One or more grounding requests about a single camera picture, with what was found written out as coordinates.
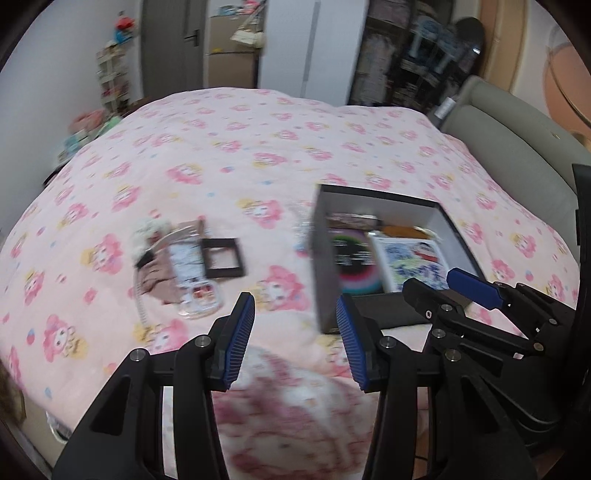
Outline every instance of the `gray door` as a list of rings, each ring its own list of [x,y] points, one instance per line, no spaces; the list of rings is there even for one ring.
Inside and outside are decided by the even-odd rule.
[[[150,100],[203,88],[205,9],[206,0],[144,0],[142,76]]]

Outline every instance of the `cardboard box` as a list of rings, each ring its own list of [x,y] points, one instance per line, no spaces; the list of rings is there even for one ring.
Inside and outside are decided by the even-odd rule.
[[[464,239],[437,202],[376,190],[320,185],[312,218],[311,252],[314,264],[316,309],[320,330],[337,333],[335,307],[341,295],[335,264],[335,249],[329,235],[327,215],[355,213],[375,215],[384,225],[419,226],[434,231],[449,268],[458,267],[485,279]],[[470,301],[451,290],[443,290],[466,307]],[[354,297],[361,314],[373,318],[380,328],[429,323],[403,299],[402,293],[383,293]]]

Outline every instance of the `door handle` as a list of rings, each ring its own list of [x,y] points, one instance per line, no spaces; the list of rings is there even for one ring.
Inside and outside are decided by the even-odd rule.
[[[199,46],[199,40],[200,40],[200,36],[201,36],[201,30],[194,30],[193,31],[193,35],[189,36],[189,37],[185,37],[185,40],[191,40],[193,39],[193,47],[198,47]]]

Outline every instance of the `colorful cover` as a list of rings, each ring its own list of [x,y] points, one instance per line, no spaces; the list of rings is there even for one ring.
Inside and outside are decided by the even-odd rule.
[[[329,234],[343,293],[383,293],[379,270],[365,234],[360,230],[337,228],[329,229]]]
[[[388,291],[402,291],[409,278],[436,290],[447,289],[448,267],[433,240],[372,237],[382,278]]]

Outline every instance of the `floor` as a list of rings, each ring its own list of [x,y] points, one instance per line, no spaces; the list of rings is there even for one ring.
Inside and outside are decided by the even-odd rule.
[[[64,446],[53,436],[45,410],[33,403],[25,396],[25,410],[27,419],[21,430],[28,437],[42,457],[53,467]]]

